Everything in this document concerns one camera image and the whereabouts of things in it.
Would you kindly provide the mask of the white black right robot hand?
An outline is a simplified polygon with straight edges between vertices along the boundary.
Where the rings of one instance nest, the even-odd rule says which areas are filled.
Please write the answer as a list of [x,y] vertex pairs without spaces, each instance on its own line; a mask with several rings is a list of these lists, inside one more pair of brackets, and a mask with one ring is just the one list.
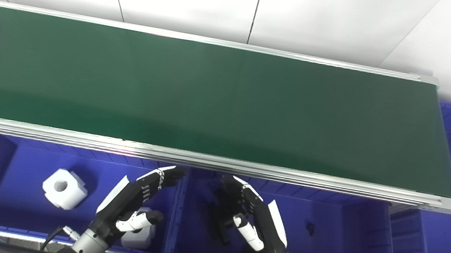
[[221,177],[218,195],[223,215],[218,222],[235,226],[250,253],[287,253],[284,224],[275,201],[266,204],[245,180],[231,174]]

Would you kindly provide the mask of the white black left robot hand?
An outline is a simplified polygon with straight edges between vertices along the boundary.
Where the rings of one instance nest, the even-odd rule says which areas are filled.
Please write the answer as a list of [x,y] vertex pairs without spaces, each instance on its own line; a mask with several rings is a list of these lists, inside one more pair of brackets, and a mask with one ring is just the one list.
[[157,225],[164,219],[163,213],[157,210],[140,212],[139,209],[161,189],[176,186],[185,175],[185,168],[168,166],[154,169],[127,183],[96,214],[89,225],[91,237],[111,246],[127,232]]

